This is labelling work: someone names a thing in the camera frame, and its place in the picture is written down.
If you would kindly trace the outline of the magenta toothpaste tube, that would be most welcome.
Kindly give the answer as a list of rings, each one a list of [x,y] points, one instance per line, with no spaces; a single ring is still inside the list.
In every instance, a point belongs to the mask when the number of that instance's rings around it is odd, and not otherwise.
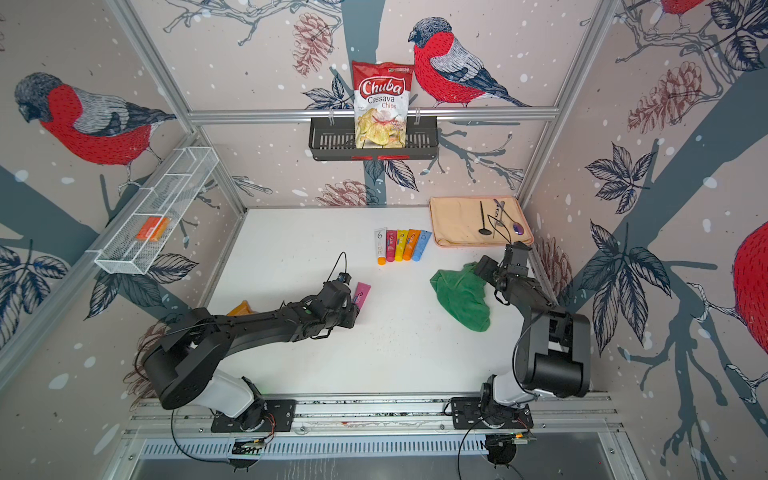
[[[364,306],[364,303],[370,293],[371,286],[369,284],[366,284],[364,282],[359,282],[356,286],[355,293],[353,295],[353,304],[361,310]]]

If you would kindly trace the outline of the green cleaning cloth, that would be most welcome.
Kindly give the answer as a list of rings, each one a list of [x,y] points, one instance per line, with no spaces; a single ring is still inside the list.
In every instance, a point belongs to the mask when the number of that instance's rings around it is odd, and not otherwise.
[[[475,274],[476,262],[461,270],[438,270],[430,284],[445,311],[467,329],[482,333],[490,327],[490,308],[485,301],[486,282]]]

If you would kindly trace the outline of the white toothpaste tube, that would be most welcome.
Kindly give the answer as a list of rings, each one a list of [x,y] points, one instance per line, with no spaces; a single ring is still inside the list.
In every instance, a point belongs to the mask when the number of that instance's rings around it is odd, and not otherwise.
[[[375,251],[376,259],[379,265],[385,265],[387,263],[386,251],[387,251],[387,229],[380,228],[375,231]]]

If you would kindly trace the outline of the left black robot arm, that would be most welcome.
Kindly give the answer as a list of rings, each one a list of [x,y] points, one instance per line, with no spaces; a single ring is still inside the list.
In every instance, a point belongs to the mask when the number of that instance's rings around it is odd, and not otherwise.
[[[273,343],[321,339],[336,327],[351,329],[359,308],[352,301],[351,276],[323,283],[316,295],[264,313],[213,315],[194,309],[171,328],[142,359],[145,374],[162,407],[189,404],[236,418],[254,410],[258,389],[245,377],[219,368],[230,355]]]

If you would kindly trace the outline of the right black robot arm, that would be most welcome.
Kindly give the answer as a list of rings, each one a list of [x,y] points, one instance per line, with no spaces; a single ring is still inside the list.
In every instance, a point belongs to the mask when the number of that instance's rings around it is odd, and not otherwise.
[[[481,391],[481,415],[497,423],[542,394],[583,397],[590,389],[590,321],[546,295],[529,274],[530,252],[521,242],[508,244],[501,261],[484,256],[474,269],[493,287],[496,300],[515,307],[523,318],[512,347],[511,371],[490,376]]]

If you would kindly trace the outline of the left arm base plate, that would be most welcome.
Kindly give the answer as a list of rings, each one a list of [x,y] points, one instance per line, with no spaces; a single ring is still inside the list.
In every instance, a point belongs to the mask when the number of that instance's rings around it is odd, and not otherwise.
[[[221,412],[214,415],[212,433],[289,432],[297,401],[293,399],[258,399],[243,414],[230,418]]]

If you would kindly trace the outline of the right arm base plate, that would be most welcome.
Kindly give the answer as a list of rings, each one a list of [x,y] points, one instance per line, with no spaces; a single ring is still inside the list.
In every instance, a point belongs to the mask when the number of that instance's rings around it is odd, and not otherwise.
[[[451,417],[456,430],[474,428],[530,430],[533,419],[530,409],[503,406],[480,397],[452,397],[443,409]]]

